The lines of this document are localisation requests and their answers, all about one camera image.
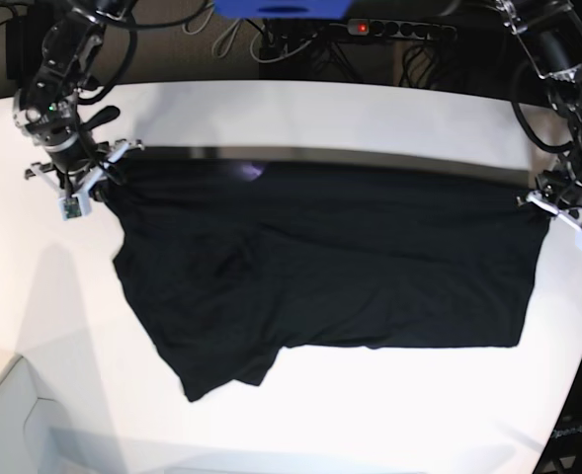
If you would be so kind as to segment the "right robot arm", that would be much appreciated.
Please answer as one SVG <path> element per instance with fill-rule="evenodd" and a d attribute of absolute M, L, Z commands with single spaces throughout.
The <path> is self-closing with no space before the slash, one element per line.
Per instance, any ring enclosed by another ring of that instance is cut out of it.
<path fill-rule="evenodd" d="M 33 163 L 25 178 L 40 178 L 56 194 L 64 220 L 87 216 L 91 200 L 101 200 L 103 181 L 118 182 L 114 165 L 129 150 L 141 149 L 141 141 L 97 143 L 92 130 L 116 119 L 121 111 L 107 106 L 89 120 L 80 118 L 80 105 L 94 105 L 108 95 L 129 67 L 137 46 L 137 32 L 130 33 L 128 50 L 117 74 L 90 99 L 80 92 L 97 88 L 90 69 L 104 43 L 106 25 L 100 16 L 135 26 L 132 1 L 91 1 L 77 6 L 56 23 L 42 43 L 42 64 L 31 82 L 14 97 L 15 126 L 42 148 L 47 163 Z"/>

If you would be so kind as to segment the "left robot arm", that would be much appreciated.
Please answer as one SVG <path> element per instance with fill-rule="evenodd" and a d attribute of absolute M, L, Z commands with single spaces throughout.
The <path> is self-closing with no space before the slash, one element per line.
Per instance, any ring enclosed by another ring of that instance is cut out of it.
<path fill-rule="evenodd" d="M 495 8 L 526 54 L 511 80 L 514 115 L 528 139 L 557 159 L 552 169 L 537 175 L 525 201 L 573 228 L 582 251 L 582 21 L 569 1 L 498 1 Z M 567 143 L 543 142 L 523 114 L 519 85 L 529 71 L 539 77 L 550 107 L 565 120 Z"/>

